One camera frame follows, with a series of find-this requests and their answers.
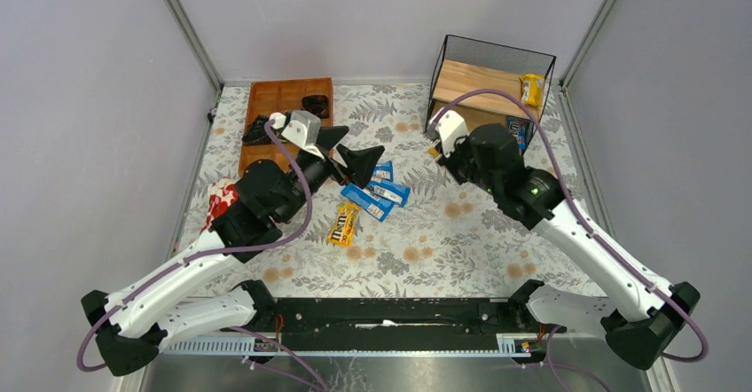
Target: snack package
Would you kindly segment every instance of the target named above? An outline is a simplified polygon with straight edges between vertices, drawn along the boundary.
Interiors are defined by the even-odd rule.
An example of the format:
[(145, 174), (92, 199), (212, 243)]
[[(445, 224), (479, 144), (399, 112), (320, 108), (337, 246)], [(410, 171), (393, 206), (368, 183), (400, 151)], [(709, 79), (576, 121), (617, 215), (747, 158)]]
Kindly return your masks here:
[(530, 122), (511, 115), (506, 116), (506, 127), (510, 135), (517, 138), (517, 146), (521, 150), (528, 147), (528, 126)]
[(341, 203), (337, 208), (337, 217), (334, 219), (332, 230), (326, 236), (330, 242), (348, 247), (355, 237), (357, 214), (360, 207), (352, 203)]
[(520, 77), (520, 81), (522, 82), (522, 103), (535, 107), (543, 106), (545, 79), (537, 74), (525, 74)]
[(348, 184), (342, 190), (342, 195), (361, 208), (364, 208), (369, 215), (378, 219), (379, 222), (383, 222), (395, 206), (393, 201), (382, 199), (366, 190), (361, 190), (355, 184)]
[(209, 209), (207, 211), (207, 220), (201, 228), (201, 232), (206, 230), (214, 220), (221, 216), (227, 208), (238, 199), (238, 192), (235, 191), (235, 179), (229, 177), (220, 178), (211, 184), (208, 189)]
[(374, 181), (379, 181), (381, 179), (394, 181), (395, 168), (392, 165), (392, 161), (387, 161), (386, 163), (376, 165), (376, 167), (373, 169), (373, 173), (371, 174), (371, 179)]
[(379, 197), (397, 203), (401, 208), (407, 204), (407, 198), (410, 197), (410, 188), (404, 185), (395, 184), (392, 181), (382, 179), (368, 183), (366, 189)]

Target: yellow candy bag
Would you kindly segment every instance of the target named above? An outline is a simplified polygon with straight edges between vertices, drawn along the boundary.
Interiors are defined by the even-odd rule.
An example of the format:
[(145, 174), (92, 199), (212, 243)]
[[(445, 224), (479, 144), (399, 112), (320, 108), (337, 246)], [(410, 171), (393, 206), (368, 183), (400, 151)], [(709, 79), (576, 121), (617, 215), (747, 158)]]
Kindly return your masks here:
[(353, 203), (341, 203), (334, 218), (334, 226), (326, 239), (340, 246), (350, 246), (355, 237), (357, 214), (360, 207)]
[(522, 82), (522, 103), (529, 106), (543, 106), (543, 91), (545, 78), (537, 74), (525, 74), (520, 77)]

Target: wooden tray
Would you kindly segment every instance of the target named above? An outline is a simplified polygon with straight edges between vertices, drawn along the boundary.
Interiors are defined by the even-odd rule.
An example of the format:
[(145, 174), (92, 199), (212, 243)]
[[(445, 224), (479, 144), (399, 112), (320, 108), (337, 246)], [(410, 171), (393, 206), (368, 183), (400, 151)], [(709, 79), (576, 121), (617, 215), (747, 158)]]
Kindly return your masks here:
[[(322, 126), (332, 126), (334, 117), (334, 87), (332, 79), (301, 79), (283, 80), (276, 82), (255, 82), (251, 85), (251, 95), (248, 98), (248, 113), (243, 133), (254, 121), (257, 115), (270, 115), (272, 113), (284, 113), (302, 109), (302, 99), (308, 95), (326, 95), (329, 97), (329, 118), (322, 119)], [(293, 156), (297, 155), (298, 147), (293, 144), (285, 144), (285, 148)], [(285, 156), (274, 144), (268, 145), (243, 145), (240, 147), (240, 164), (238, 173), (243, 176), (246, 167), (260, 159), (274, 160), (284, 171), (289, 169), (289, 163)]]

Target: patterned mat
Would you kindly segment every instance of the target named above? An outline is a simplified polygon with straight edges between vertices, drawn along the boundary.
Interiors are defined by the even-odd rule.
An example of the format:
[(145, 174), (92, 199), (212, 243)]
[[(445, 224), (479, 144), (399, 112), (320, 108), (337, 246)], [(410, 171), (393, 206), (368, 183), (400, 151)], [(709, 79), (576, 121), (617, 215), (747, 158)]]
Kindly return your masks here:
[[(335, 246), (325, 235), (342, 200), (341, 188), (327, 182), (314, 197), (313, 221), (301, 239), (263, 252), (192, 295), (224, 294), (250, 278), (263, 279), (277, 297), (506, 297), (528, 278), (574, 293), (602, 294), (559, 249), (502, 215), (485, 192), (454, 183), (433, 162), (422, 135), (428, 91), (420, 84), (334, 87), (334, 124), (350, 127), (342, 143), (353, 149), (386, 147), (382, 160), (392, 160), (396, 182), (412, 188), (405, 208), (392, 210), (383, 223), (361, 212), (353, 246)], [(224, 89), (181, 250), (198, 237), (205, 222), (208, 186), (223, 176), (238, 179), (248, 92)], [(582, 195), (552, 95), (543, 127), (570, 189)], [(539, 137), (525, 160), (551, 169)], [(302, 219), (301, 211), (282, 226), (283, 232), (294, 231)]]

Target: blue candy bar wrapper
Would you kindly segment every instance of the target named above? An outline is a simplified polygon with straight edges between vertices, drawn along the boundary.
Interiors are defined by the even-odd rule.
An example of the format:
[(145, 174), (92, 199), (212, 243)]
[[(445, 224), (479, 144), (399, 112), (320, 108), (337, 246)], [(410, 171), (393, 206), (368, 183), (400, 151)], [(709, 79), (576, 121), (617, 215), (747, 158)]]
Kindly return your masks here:
[(517, 139), (517, 146), (524, 150), (528, 146), (528, 125), (529, 121), (518, 119), (511, 115), (506, 117), (506, 127), (509, 133)]
[(401, 208), (407, 204), (407, 198), (410, 197), (410, 188), (404, 185), (395, 184), (392, 181), (382, 179), (380, 181), (371, 181), (366, 186), (368, 191), (379, 197), (391, 200), (397, 203)]
[(342, 195), (363, 208), (369, 215), (378, 219), (379, 222), (384, 222), (384, 219), (387, 218), (387, 215), (389, 215), (389, 212), (395, 206), (393, 201), (382, 199), (368, 191), (361, 190), (355, 184), (348, 184), (342, 190)]
[(376, 165), (376, 167), (373, 169), (373, 173), (371, 174), (371, 179), (373, 179), (374, 181), (379, 181), (381, 179), (394, 181), (395, 168), (392, 165), (392, 161), (390, 160), (386, 163)]

